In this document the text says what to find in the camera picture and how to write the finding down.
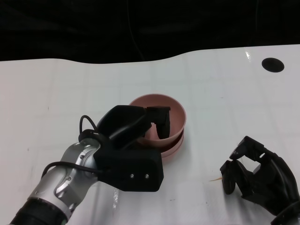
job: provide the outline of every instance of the black cable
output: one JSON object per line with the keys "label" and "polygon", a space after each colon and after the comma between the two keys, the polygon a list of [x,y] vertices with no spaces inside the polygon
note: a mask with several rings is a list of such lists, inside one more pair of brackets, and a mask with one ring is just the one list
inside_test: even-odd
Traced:
{"label": "black cable", "polygon": [[83,115],[83,116],[80,118],[80,121],[79,121],[79,133],[81,134],[81,133],[83,132],[83,119],[84,119],[84,118],[86,118],[86,119],[91,123],[91,125],[92,125],[93,128],[94,128],[94,131],[95,131],[96,133],[98,133],[98,129],[97,129],[95,123],[94,123],[94,122],[92,121],[92,119],[91,119],[89,116],[87,116],[87,115]]}
{"label": "black cable", "polygon": [[69,163],[69,162],[54,162],[54,163],[50,163],[48,166],[46,166],[46,168],[44,169],[44,171],[43,171],[43,173],[42,173],[42,177],[41,177],[41,178],[43,178],[43,177],[45,176],[45,174],[48,172],[48,170],[49,170],[51,167],[54,167],[54,166],[66,166],[66,167],[71,167],[71,168],[78,169],[78,170],[81,170],[81,171],[90,172],[90,173],[95,173],[95,174],[97,174],[97,175],[103,174],[103,171],[102,171],[102,170],[97,170],[97,169],[85,167],[85,166],[82,166],[82,165],[77,165],[77,164],[75,164],[75,163]]}
{"label": "black cable", "polygon": [[131,25],[130,25],[130,17],[129,17],[129,0],[127,0],[126,2],[127,2],[127,19],[128,19],[129,31],[130,31],[130,36],[131,36],[132,42],[135,45],[135,48],[138,51],[142,61],[146,61],[143,54],[142,54],[142,52],[141,52],[141,50],[137,46],[134,37],[133,37],[133,33],[132,33],[132,30],[131,30]]}
{"label": "black cable", "polygon": [[[80,121],[79,121],[79,133],[81,134],[83,132],[83,120],[84,119],[87,119],[91,125],[93,126],[94,130],[92,129],[86,129],[85,131],[90,131],[91,133],[94,133],[94,134],[99,134],[98,132],[98,129],[95,125],[95,123],[92,121],[92,119],[87,116],[87,115],[83,115],[81,118],[80,118]],[[48,166],[46,166],[46,168],[44,169],[43,173],[42,173],[42,178],[45,176],[45,174],[48,172],[48,170],[51,168],[51,167],[54,167],[54,166],[66,166],[66,167],[71,167],[71,168],[74,168],[74,169],[78,169],[78,170],[81,170],[81,171],[85,171],[85,172],[90,172],[90,173],[95,173],[97,174],[97,176],[99,176],[100,174],[103,173],[102,170],[97,170],[97,169],[93,169],[93,168],[89,168],[89,167],[85,167],[85,166],[82,166],[82,165],[77,165],[75,163],[70,163],[70,162],[54,162],[54,163],[50,163]]]}

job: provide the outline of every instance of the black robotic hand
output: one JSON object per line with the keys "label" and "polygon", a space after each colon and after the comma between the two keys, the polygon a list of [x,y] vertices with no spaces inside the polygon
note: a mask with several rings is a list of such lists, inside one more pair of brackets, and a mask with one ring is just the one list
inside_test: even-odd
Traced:
{"label": "black robotic hand", "polygon": [[[246,156],[260,165],[248,171],[237,159]],[[267,150],[264,145],[246,136],[220,168],[223,189],[231,194],[238,185],[242,198],[259,204],[277,216],[272,225],[287,224],[300,214],[300,197],[296,179],[277,154]]]}

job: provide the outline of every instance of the pink bowl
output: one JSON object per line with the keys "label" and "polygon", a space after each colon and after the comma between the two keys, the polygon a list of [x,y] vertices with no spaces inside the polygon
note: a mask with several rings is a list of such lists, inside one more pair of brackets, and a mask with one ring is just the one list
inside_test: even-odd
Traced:
{"label": "pink bowl", "polygon": [[175,141],[178,141],[179,136],[183,132],[184,126],[186,124],[186,112],[182,105],[175,100],[174,98],[161,95],[161,94],[149,94],[138,97],[134,101],[132,101],[129,105],[134,106],[169,106],[170,110],[170,136],[166,139],[159,139],[156,131],[156,125],[152,124],[152,127],[147,131],[144,138],[140,138],[138,140],[139,143],[156,147],[163,148],[168,145],[174,144]]}
{"label": "pink bowl", "polygon": [[184,138],[183,135],[184,134],[182,134],[182,137],[173,148],[161,153],[161,160],[163,161],[163,163],[167,163],[171,161],[173,157],[177,154],[177,152],[180,150],[180,147],[182,146],[183,143],[183,138]]}

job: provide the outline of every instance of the black hole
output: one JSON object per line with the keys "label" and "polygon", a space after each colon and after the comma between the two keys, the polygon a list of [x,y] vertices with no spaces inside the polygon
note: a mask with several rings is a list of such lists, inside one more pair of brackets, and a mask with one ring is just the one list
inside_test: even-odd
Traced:
{"label": "black hole", "polygon": [[272,73],[279,73],[285,68],[285,65],[278,59],[266,58],[262,61],[262,67]]}

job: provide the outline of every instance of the bowl rim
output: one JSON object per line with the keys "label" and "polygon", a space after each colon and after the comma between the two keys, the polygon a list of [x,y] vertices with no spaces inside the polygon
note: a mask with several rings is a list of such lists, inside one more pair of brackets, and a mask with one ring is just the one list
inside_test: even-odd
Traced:
{"label": "bowl rim", "polygon": [[181,130],[178,131],[176,134],[172,135],[171,137],[168,137],[168,138],[165,138],[165,139],[158,139],[158,140],[151,140],[151,139],[148,139],[148,138],[145,138],[145,137],[143,137],[143,138],[146,139],[146,140],[148,140],[148,141],[152,141],[152,142],[161,142],[161,141],[170,140],[170,139],[171,139],[172,137],[174,137],[174,136],[179,136],[179,135],[182,133],[182,131],[183,131],[185,125],[186,125],[186,122],[187,122],[187,114],[186,114],[186,111],[185,111],[185,109],[183,108],[182,104],[180,104],[180,102],[177,101],[176,99],[174,99],[173,97],[168,96],[168,95],[164,95],[164,94],[156,94],[156,93],[154,93],[154,94],[146,94],[146,95],[142,95],[142,96],[140,96],[140,97],[137,97],[137,98],[136,98],[135,100],[133,100],[129,105],[131,105],[131,104],[132,104],[133,102],[135,102],[136,100],[138,100],[138,99],[140,99],[140,98],[143,98],[143,97],[145,97],[145,96],[149,96],[149,95],[160,95],[160,96],[168,97],[168,98],[174,100],[176,103],[178,103],[178,104],[180,105],[180,107],[183,109],[183,112],[184,112],[184,123],[183,123],[183,126],[182,126]]}

